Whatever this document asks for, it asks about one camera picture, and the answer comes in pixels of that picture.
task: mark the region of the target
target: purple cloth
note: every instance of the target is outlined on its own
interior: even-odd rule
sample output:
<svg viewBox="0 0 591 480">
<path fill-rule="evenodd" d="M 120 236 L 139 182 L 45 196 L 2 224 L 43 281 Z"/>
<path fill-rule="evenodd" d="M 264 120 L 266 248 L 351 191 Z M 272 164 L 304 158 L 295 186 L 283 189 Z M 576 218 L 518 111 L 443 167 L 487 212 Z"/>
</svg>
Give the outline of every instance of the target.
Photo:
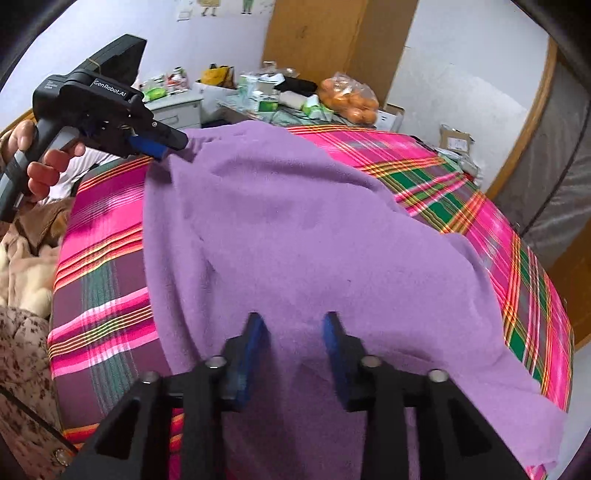
<svg viewBox="0 0 591 480">
<path fill-rule="evenodd" d="M 506 348 L 464 237 L 412 219 L 380 181 L 284 129 L 188 134 L 148 173 L 148 289 L 175 373 L 217 354 L 249 312 L 267 323 L 252 401 L 225 424 L 239 479 L 359 478 L 364 415 L 345 413 L 333 389 L 330 310 L 394 366 L 448 370 L 523 465 L 556 460 L 564 413 Z"/>
</svg>

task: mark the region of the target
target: device handle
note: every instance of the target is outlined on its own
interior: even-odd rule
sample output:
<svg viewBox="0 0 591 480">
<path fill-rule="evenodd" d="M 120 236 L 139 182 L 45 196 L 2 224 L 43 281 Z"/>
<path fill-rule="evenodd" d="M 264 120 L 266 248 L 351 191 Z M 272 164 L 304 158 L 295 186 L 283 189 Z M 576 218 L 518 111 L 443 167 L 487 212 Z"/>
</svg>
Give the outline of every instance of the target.
<svg viewBox="0 0 591 480">
<path fill-rule="evenodd" d="M 41 161 L 51 148 L 66 150 L 80 138 L 80 131 L 64 127 L 61 122 L 40 119 L 34 128 L 34 137 L 27 151 L 17 150 L 8 162 L 0 178 L 0 220 L 12 222 L 19 203 L 28 191 L 27 168 L 34 161 Z"/>
</svg>

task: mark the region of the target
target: drawer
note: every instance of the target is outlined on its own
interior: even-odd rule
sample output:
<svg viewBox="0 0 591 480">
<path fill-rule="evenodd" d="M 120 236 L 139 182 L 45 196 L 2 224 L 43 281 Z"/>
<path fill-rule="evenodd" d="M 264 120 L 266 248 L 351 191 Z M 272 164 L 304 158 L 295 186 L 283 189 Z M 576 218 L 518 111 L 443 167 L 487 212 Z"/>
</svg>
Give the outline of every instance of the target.
<svg viewBox="0 0 591 480">
<path fill-rule="evenodd" d="M 154 110 L 154 119 L 173 128 L 201 123 L 201 102 L 183 103 Z"/>
</svg>

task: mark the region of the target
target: bed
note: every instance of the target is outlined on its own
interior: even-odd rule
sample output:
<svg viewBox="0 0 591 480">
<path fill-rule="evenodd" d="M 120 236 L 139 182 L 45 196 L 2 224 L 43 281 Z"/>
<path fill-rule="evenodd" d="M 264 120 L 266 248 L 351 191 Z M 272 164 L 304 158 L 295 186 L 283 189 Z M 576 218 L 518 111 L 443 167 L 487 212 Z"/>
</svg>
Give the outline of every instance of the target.
<svg viewBox="0 0 591 480">
<path fill-rule="evenodd" d="M 338 125 L 290 128 L 380 179 L 409 214 L 465 235 L 490 273 L 507 346 L 567 410 L 573 336 L 548 275 L 509 222 L 470 181 L 415 139 Z M 54 285 L 48 351 L 65 436 L 82 445 L 142 371 L 169 375 L 152 318 L 142 254 L 142 199 L 151 159 L 118 160 L 80 185 Z M 183 414 L 171 428 L 178 478 Z M 542 480 L 543 466 L 527 469 Z"/>
</svg>

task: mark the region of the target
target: white cabinet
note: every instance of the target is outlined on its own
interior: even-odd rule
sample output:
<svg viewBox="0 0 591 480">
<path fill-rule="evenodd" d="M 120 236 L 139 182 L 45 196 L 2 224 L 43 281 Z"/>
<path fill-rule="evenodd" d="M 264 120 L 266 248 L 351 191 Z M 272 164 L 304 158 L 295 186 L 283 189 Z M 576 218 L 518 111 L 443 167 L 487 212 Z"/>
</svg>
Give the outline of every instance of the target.
<svg viewBox="0 0 591 480">
<path fill-rule="evenodd" d="M 154 119 L 173 128 L 201 128 L 203 96 L 189 90 L 146 103 Z"/>
</svg>

